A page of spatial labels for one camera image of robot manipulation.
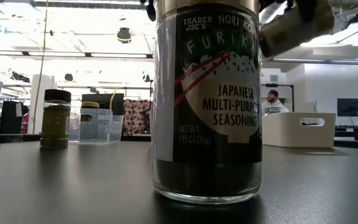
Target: glass jar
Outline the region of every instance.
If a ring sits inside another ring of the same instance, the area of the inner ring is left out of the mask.
[[[46,90],[42,117],[41,147],[66,148],[70,124],[71,93]]]
[[[154,187],[185,202],[247,200],[262,172],[258,2],[175,2],[157,9]]]

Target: yellow lid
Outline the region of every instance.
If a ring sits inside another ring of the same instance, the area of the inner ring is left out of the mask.
[[[82,107],[82,106],[91,106],[91,107],[99,108],[99,103],[95,103],[95,102],[82,102],[81,107]]]

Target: chopsticks illustration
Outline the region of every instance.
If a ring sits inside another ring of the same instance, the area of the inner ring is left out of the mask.
[[[215,61],[216,59],[221,58],[220,61],[218,61],[210,69],[208,69],[206,72],[204,72],[204,74],[200,75],[200,77],[198,77],[192,84],[190,84],[190,86],[188,86],[186,88],[186,90],[183,91],[183,93],[180,96],[178,96],[178,98],[175,99],[175,106],[177,106],[179,103],[181,103],[185,99],[186,94],[190,90],[192,90],[197,84],[199,84],[201,81],[203,81],[208,75],[210,75],[215,69],[217,69],[220,66],[220,64],[222,64],[226,59],[228,59],[230,57],[230,55],[227,53],[228,52],[222,52],[222,53],[218,54],[217,56],[210,58],[197,66],[194,66],[192,69],[185,72],[181,77],[179,77],[175,80],[175,86],[177,86],[178,84],[181,83],[182,80],[184,80],[186,77],[190,76],[193,72],[195,72],[195,71],[199,70],[200,68],[204,67],[205,65]]]

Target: gold lid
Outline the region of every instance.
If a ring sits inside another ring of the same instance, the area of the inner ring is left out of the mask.
[[[82,102],[81,107],[82,107],[82,106],[91,106],[91,107],[99,108],[99,103],[95,103],[95,102]]]
[[[173,9],[201,3],[226,4],[244,11],[253,12],[256,16],[259,14],[258,0],[157,0],[158,18],[161,18],[164,14]]]

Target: desk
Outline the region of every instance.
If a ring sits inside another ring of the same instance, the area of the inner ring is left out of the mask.
[[[150,143],[0,144],[0,223],[358,223],[358,149],[264,147],[259,196],[193,206],[155,194]]]

